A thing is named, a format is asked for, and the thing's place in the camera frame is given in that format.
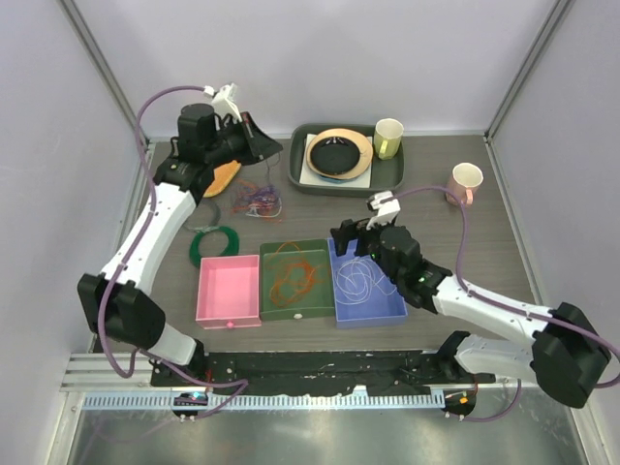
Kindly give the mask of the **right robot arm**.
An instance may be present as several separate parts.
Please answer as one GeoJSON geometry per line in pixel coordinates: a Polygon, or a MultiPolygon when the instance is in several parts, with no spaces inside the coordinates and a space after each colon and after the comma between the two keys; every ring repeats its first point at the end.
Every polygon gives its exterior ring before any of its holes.
{"type": "Polygon", "coordinates": [[[457,383],[469,374],[507,376],[533,383],[572,408],[584,407],[602,387],[611,349],[579,307],[528,304],[476,287],[425,259],[409,231],[393,222],[345,220],[330,234],[337,255],[354,243],[356,256],[369,257],[411,306],[496,334],[494,340],[468,332],[451,336],[437,359],[446,381],[457,383]]]}

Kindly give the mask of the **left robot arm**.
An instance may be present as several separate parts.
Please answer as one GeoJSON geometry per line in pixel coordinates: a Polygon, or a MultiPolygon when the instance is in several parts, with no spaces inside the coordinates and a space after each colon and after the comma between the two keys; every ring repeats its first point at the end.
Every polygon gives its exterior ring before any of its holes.
{"type": "Polygon", "coordinates": [[[183,223],[230,162],[255,165],[278,154],[279,142],[258,128],[249,112],[219,118],[213,106],[192,104],[177,119],[176,154],[156,170],[153,191],[119,251],[96,275],[84,274],[77,293],[90,330],[173,363],[184,386],[206,373],[203,346],[172,327],[150,293],[162,259],[183,223]]]}

